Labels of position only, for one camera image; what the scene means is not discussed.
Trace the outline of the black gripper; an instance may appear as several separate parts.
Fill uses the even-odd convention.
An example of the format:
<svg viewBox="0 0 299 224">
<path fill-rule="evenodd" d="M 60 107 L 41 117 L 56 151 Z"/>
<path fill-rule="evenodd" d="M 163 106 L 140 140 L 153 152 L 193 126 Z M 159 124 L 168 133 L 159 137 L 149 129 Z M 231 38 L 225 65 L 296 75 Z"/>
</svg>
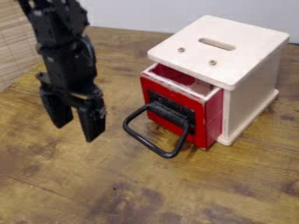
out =
<svg viewBox="0 0 299 224">
<path fill-rule="evenodd" d="M 60 129 L 72 119 L 71 107 L 77 108 L 85 140 L 92 142 L 105 131 L 103 91 L 95 84 L 96 54 L 89 37 L 41 38 L 37 52 L 45 73 L 41 83 L 41 103 L 53 125 Z"/>
</svg>

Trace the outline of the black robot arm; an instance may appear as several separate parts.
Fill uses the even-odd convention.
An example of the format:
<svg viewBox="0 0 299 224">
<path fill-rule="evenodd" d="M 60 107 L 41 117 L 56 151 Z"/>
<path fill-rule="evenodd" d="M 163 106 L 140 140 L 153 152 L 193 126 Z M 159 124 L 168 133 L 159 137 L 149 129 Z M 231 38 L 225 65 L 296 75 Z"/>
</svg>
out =
<svg viewBox="0 0 299 224">
<path fill-rule="evenodd" d="M 56 127 L 79 118 L 87 141 L 105 131 L 103 91 L 95 84 L 96 54 L 88 12 L 77 0 L 17 0 L 32 25 L 47 70 L 36 74 L 41 103 Z"/>
</svg>

